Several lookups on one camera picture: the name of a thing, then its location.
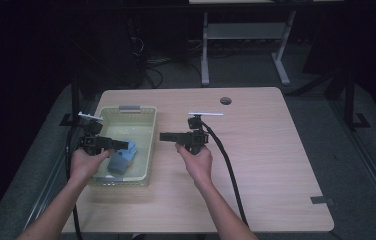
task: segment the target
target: translucent plastic tub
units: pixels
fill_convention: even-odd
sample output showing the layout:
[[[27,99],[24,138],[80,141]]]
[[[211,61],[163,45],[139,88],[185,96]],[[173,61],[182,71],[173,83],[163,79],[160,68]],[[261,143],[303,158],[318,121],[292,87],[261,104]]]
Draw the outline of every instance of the translucent plastic tub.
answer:
[[[113,106],[101,110],[104,118],[100,136],[135,143],[136,153],[123,174],[109,172],[110,158],[92,177],[92,187],[148,186],[154,145],[157,109],[151,106]]]

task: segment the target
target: floor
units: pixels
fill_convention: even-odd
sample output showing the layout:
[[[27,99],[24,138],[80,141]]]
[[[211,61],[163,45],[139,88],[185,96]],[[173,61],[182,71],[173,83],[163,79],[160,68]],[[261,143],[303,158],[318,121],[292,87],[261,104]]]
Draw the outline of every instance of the floor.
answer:
[[[273,86],[288,93],[318,77],[302,73],[310,46],[291,43],[283,58],[291,84],[283,86],[270,56],[277,46],[278,42],[240,42],[231,46],[232,49],[225,50],[228,54],[224,57],[218,54],[211,57],[211,83],[208,87]],[[161,81],[160,75],[163,76],[159,88],[201,87],[198,56],[190,58],[189,64],[169,62],[154,69],[160,72],[149,71],[154,86]],[[321,190],[333,202],[329,209],[335,228],[330,233],[257,233],[260,239],[376,239],[376,187],[362,160],[363,154],[355,143],[355,139],[359,139],[376,164],[376,107],[370,95],[357,87],[355,111],[364,114],[371,128],[351,132],[339,113],[343,108],[343,97],[329,101],[323,96],[327,84],[323,83],[302,96],[286,97],[285,100]],[[140,88],[148,89],[152,85],[145,81]],[[98,99],[85,103],[87,111],[92,112]],[[63,155],[67,128],[57,126],[63,114],[70,109],[70,89],[67,87],[56,100],[0,204],[0,239],[15,238],[27,221],[42,211],[64,184],[63,169],[56,163]],[[131,239],[132,235],[84,233],[83,236],[84,239]],[[148,234],[146,239],[188,240],[196,237]],[[62,234],[61,239],[77,238],[75,234]],[[210,234],[206,239],[219,238],[216,234]]]

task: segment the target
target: person's right hand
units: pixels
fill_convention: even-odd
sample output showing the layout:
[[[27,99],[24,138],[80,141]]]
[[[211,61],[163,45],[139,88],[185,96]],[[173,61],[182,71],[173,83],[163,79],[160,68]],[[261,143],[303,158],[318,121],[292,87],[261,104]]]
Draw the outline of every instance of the person's right hand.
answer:
[[[197,155],[192,155],[183,145],[175,144],[176,150],[185,161],[189,175],[194,179],[197,188],[212,184],[212,161],[210,150],[204,146]]]

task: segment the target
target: forearm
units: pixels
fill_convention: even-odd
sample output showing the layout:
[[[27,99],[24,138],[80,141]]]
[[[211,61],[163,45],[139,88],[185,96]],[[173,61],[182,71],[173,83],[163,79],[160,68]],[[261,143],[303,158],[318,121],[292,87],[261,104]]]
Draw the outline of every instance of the forearm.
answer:
[[[213,184],[198,186],[206,201],[210,215],[222,240],[257,239],[255,234],[241,221]]]
[[[70,180],[42,215],[18,239],[59,239],[85,184]]]

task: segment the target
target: wooden table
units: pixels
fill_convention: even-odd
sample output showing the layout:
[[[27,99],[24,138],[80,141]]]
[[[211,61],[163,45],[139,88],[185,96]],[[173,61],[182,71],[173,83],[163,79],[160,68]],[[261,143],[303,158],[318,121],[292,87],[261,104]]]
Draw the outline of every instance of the wooden table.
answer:
[[[229,97],[232,104],[222,105]],[[201,88],[106,91],[104,106],[157,107],[157,132],[148,187],[120,187],[97,193],[90,187],[78,202],[83,232],[216,232],[206,204],[185,170],[174,143],[160,132],[187,132],[188,112],[203,116],[231,159],[247,220],[254,232],[330,231],[334,227],[288,108],[277,88]],[[214,141],[207,145],[214,162],[213,181],[238,213],[225,161]],[[73,232],[70,217],[64,232]]]

